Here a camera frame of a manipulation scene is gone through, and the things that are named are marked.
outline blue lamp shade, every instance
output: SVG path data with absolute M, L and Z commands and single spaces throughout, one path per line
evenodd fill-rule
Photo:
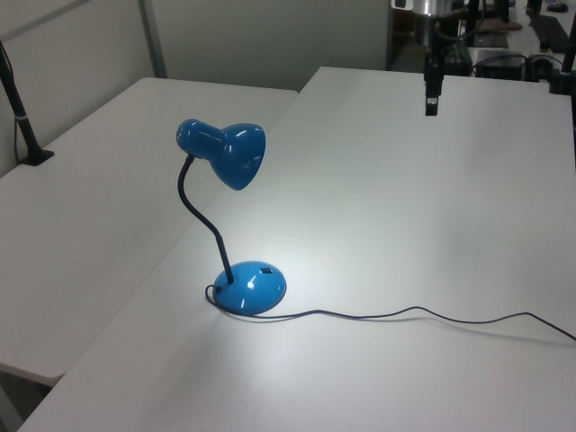
M 215 128 L 195 119 L 182 122 L 176 133 L 180 149 L 206 159 L 220 180 L 239 191 L 252 181 L 264 157 L 266 135 L 257 124 Z

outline gray wall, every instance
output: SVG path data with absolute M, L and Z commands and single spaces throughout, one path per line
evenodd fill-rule
M 4 47 L 41 146 L 140 78 L 153 76 L 137 0 L 90 0 L 8 37 L 3 35 Z M 0 176 L 15 166 L 13 121 L 2 89 Z
M 149 0 L 168 77 L 296 91 L 320 66 L 384 69 L 389 3 Z

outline blue desk lamp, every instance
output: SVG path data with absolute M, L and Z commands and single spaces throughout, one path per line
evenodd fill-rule
M 188 154 L 180 176 L 178 194 L 182 203 L 216 238 L 224 271 L 214 281 L 214 300 L 225 311 L 256 315 L 273 308 L 286 293 L 282 272 L 261 261 L 245 261 L 230 267 L 222 235 L 188 201 L 184 180 L 195 158 L 206 159 L 225 185 L 239 191 L 252 181 L 266 149 L 266 135 L 256 124 L 233 124 L 215 128 L 197 120 L 186 120 L 178 128 L 176 141 Z

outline white desk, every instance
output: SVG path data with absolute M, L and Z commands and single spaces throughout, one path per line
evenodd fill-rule
M 283 270 L 275 313 L 526 310 L 576 332 L 569 98 L 447 76 L 426 118 L 423 85 L 322 68 L 253 184 L 205 209 L 231 262 Z M 535 320 L 246 323 L 203 298 L 217 254 L 194 222 L 22 431 L 573 431 L 576 345 Z
M 188 118 L 269 128 L 295 92 L 144 79 L 0 180 L 0 370 L 54 384 L 191 223 L 176 192 Z M 194 167 L 191 199 L 221 188 Z

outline blue lamp base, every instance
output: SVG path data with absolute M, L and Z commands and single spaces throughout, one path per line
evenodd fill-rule
M 261 261 L 245 261 L 231 267 L 234 283 L 224 272 L 214 281 L 214 301 L 224 310 L 251 316 L 272 309 L 286 294 L 280 270 Z

